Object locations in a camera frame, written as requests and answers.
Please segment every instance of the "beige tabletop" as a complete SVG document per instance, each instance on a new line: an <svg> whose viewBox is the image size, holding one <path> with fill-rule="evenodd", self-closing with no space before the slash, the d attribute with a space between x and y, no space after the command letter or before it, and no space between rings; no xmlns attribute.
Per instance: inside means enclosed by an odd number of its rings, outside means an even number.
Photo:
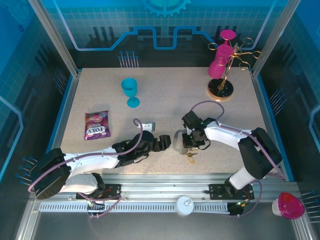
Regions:
<svg viewBox="0 0 320 240"><path fill-rule="evenodd" d="M128 97L121 88L125 78L138 82L137 108L127 106ZM241 129L265 129L264 120L249 71L233 67L229 73L234 93L222 102L225 114L220 119ZM207 92L211 78L206 67L166 68L84 68L79 79L61 149L64 153L83 153L105 149L114 143L132 139L139 133L133 124L134 118L142 123L155 122L153 135L170 135L171 141L178 130L183 129L181 118L196 103L212 100ZM85 113L109 110L111 137L84 140ZM221 109L213 103L197 106L194 112L203 120L216 118ZM181 149L179 135L176 148ZM243 166L240 152L220 142L212 142L205 151L198 151L195 163L190 164L171 144L162 152L151 152L138 164L97 172L126 174L207 174L233 173Z"/></svg>

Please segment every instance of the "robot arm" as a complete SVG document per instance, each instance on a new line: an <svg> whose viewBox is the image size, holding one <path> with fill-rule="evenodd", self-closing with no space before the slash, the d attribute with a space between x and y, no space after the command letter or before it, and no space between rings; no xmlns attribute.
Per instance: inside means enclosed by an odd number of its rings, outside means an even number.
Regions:
<svg viewBox="0 0 320 240"><path fill-rule="evenodd" d="M183 118L187 133L182 134L184 148L198 148L207 141L218 141L240 151L244 167L225 181L225 191L233 196L256 179L262 179L273 168L267 157L248 135L255 137L277 165L282 156L267 132L262 128L243 130L224 124L217 124L213 118L202 120L193 111Z"/></svg>
<svg viewBox="0 0 320 240"><path fill-rule="evenodd" d="M99 174L83 173L123 167L141 157L147 158L150 152L164 151L171 144L169 135L161 135L158 141L151 132L144 130L138 146L131 152L121 154L134 147L139 136L140 134L137 134L132 140L115 143L112 147L100 151L62 153L60 148L52 149L30 171L33 182L53 166L65 160L75 160L50 172L34 185L37 199L47 199L63 192L81 192L96 199L105 190L105 184Z"/></svg>

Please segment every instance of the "pink cup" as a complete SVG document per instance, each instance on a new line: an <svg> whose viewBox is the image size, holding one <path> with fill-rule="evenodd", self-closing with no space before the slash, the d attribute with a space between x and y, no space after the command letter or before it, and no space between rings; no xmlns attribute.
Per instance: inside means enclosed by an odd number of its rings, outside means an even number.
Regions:
<svg viewBox="0 0 320 240"><path fill-rule="evenodd" d="M220 32L220 36L225 40L223 44L229 45L229 40L234 39L236 37L236 33L230 29L225 29Z"/></svg>
<svg viewBox="0 0 320 240"><path fill-rule="evenodd" d="M290 193L283 192L273 201L272 211L276 216L298 219L305 213L305 207L298 198Z"/></svg>
<svg viewBox="0 0 320 240"><path fill-rule="evenodd" d="M230 56L232 54L234 54L233 48L231 46L229 46L228 44L222 44L222 45L218 46L214 59L228 57L226 59L228 59L228 62L229 62L231 59Z"/></svg>
<svg viewBox="0 0 320 240"><path fill-rule="evenodd" d="M213 60L208 69L208 75L213 79L220 79L225 73L226 64L228 63L226 57L220 57Z"/></svg>
<svg viewBox="0 0 320 240"><path fill-rule="evenodd" d="M209 66L208 75L213 79L220 79L232 54L234 54L234 50L231 46L227 44L220 45L216 50L214 61Z"/></svg>

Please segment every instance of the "snack packet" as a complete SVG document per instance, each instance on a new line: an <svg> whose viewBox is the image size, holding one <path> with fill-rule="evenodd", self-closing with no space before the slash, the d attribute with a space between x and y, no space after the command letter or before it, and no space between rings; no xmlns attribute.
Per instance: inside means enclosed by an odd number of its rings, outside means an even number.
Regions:
<svg viewBox="0 0 320 240"><path fill-rule="evenodd" d="M111 136L108 112L98 111L85 114L84 140L103 139Z"/></svg>

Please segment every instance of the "white cup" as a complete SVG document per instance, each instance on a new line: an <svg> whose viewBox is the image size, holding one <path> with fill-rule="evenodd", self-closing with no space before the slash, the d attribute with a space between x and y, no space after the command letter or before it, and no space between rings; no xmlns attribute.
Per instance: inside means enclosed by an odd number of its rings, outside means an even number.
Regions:
<svg viewBox="0 0 320 240"><path fill-rule="evenodd" d="M282 216L280 209L279 209L279 199L278 198L272 202L272 212L276 216Z"/></svg>
<svg viewBox="0 0 320 240"><path fill-rule="evenodd" d="M194 202L188 196L181 196L178 198L175 204L176 212L180 216L187 216L194 210Z"/></svg>

